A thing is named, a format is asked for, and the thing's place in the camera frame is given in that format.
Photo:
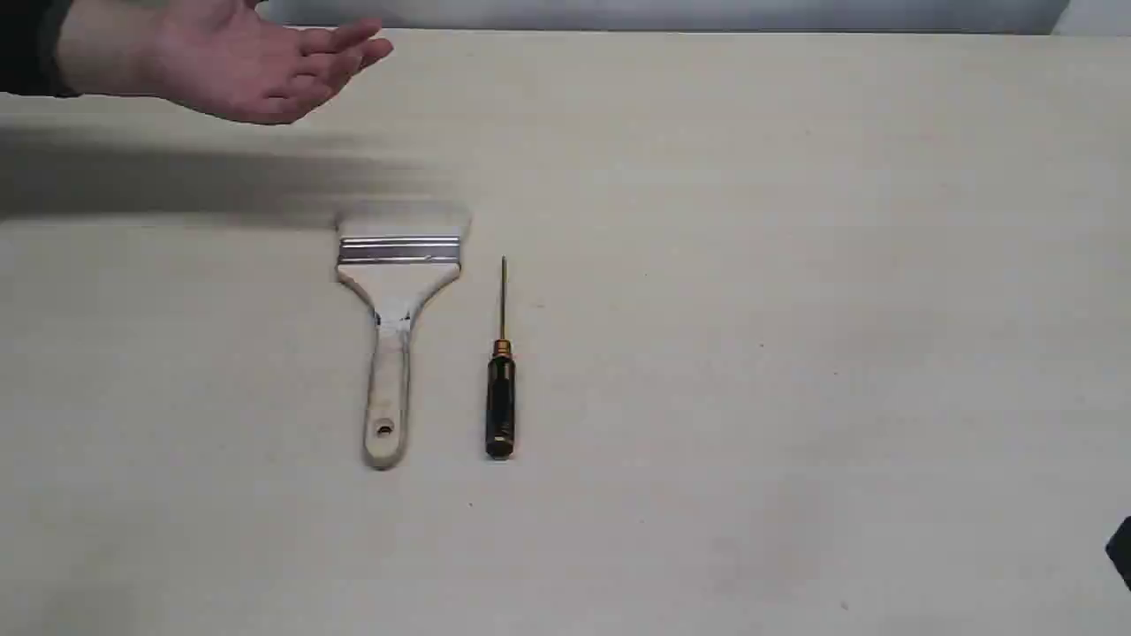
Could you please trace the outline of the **person's bare hand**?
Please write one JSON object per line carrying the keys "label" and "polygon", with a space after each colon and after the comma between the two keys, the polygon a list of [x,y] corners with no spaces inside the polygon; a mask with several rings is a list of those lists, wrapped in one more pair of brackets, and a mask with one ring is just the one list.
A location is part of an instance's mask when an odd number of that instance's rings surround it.
{"label": "person's bare hand", "polygon": [[257,1],[169,1],[153,19],[148,96],[247,124],[293,124],[392,53],[374,19],[295,28]]}

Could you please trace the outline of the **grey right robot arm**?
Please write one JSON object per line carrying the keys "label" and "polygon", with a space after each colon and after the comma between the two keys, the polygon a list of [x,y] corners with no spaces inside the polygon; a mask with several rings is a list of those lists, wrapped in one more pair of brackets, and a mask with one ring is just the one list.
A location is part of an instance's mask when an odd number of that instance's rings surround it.
{"label": "grey right robot arm", "polygon": [[1105,553],[1120,579],[1131,588],[1131,516],[1120,522],[1105,544]]}

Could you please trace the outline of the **black-sleeved forearm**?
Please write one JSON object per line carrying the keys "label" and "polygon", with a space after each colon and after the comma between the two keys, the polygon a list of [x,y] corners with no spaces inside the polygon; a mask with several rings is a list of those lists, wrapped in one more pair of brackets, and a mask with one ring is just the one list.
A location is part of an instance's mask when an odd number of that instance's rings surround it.
{"label": "black-sleeved forearm", "polygon": [[154,97],[156,12],[137,1],[5,1],[1,89],[23,96]]}

